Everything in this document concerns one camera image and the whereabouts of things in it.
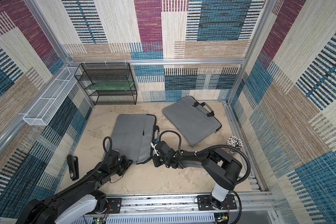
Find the metal mesh shelf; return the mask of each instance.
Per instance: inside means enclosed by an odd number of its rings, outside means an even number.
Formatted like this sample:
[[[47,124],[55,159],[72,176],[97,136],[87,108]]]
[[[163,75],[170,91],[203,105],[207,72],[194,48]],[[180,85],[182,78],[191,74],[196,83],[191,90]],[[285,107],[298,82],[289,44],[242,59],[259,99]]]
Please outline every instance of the metal mesh shelf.
[[[50,84],[36,103],[30,108],[23,120],[29,125],[47,126],[61,106],[77,80],[74,78],[76,67],[66,67]]]
[[[77,71],[75,78],[94,105],[136,104],[137,90],[128,63],[83,63]],[[97,88],[104,82],[109,84]],[[115,83],[124,86],[115,88]]]

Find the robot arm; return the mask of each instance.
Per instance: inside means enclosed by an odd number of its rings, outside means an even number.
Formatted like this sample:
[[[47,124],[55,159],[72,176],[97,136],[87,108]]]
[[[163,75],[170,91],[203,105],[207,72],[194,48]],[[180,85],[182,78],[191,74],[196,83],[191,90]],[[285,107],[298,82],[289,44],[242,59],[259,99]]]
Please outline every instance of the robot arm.
[[[166,142],[161,141],[161,136],[165,132],[173,132],[179,137],[177,151],[170,148]],[[165,164],[167,168],[172,167],[174,169],[198,167],[204,168],[209,173],[216,182],[209,197],[210,204],[215,209],[223,209],[226,195],[234,192],[235,185],[246,180],[251,171],[250,162],[246,155],[233,146],[216,145],[199,152],[181,151],[181,137],[174,131],[162,132],[159,139],[154,143],[155,144],[152,143],[151,146],[155,150],[155,155],[153,156],[155,167],[159,167],[163,164]],[[247,167],[246,173],[242,178],[238,179],[242,164],[222,148],[234,150],[245,159]]]
[[[111,176],[122,176],[133,163],[111,148],[112,141],[110,150],[107,152],[105,149],[103,161],[75,184],[43,201],[34,199],[28,202],[16,224],[66,224],[91,211],[103,212],[107,207],[106,194],[98,188]]]
[[[110,139],[108,151],[105,148],[106,139]],[[250,173],[250,163],[247,157],[241,151],[236,150],[247,163],[246,174],[238,180],[242,164],[222,149],[233,149],[231,146],[217,145],[199,152],[188,152],[180,150],[180,142],[178,151],[171,149],[164,141],[157,140],[156,143],[153,145],[156,152],[153,156],[155,167],[162,164],[174,169],[199,167],[204,168],[213,177],[216,186],[211,192],[210,203],[215,209],[223,208],[226,195],[234,192],[235,185],[244,181]],[[111,148],[112,140],[106,137],[103,140],[106,155],[102,162],[99,162],[82,179],[65,190],[43,201],[34,199],[28,202],[16,224],[68,224],[91,211],[102,213],[107,208],[106,194],[98,188],[108,182],[111,176],[115,174],[122,176],[133,163],[124,155],[119,155],[119,152],[111,151]]]

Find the black wire shelf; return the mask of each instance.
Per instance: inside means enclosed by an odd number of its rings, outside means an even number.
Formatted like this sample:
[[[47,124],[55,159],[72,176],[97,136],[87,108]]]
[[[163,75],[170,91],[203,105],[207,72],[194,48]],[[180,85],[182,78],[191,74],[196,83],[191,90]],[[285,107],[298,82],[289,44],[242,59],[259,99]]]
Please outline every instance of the black wire shelf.
[[[128,63],[82,63],[75,78],[94,105],[137,103],[137,90]]]

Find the patterned carpet wall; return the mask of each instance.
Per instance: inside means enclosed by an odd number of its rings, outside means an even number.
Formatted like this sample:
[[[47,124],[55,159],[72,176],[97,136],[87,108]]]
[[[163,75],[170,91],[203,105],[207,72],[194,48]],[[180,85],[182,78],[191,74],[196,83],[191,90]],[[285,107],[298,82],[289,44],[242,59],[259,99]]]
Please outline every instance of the patterned carpet wall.
[[[240,65],[131,66],[137,101],[178,101],[191,95],[196,100],[228,99]]]
[[[285,223],[336,223],[336,0],[278,0],[232,106]]]
[[[0,155],[0,223],[15,223],[28,201],[55,194],[92,109],[78,85],[48,126],[25,124]]]
[[[23,0],[0,0],[0,134],[63,65]]]
[[[73,60],[242,58],[265,0],[37,0]]]

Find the white cable tie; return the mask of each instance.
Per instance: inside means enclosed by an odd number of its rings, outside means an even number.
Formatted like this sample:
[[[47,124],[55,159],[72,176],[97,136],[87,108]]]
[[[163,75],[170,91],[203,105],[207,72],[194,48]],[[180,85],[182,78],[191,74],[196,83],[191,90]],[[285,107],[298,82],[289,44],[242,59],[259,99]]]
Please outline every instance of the white cable tie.
[[[151,147],[154,149],[154,151],[155,151],[156,155],[157,155],[157,156],[159,156],[159,154],[158,154],[157,150],[155,149],[155,146],[156,146],[156,145],[158,145],[158,143],[157,143],[157,144],[155,144],[155,145],[153,145],[153,143],[151,142],[151,143],[150,143],[150,145],[151,145]]]

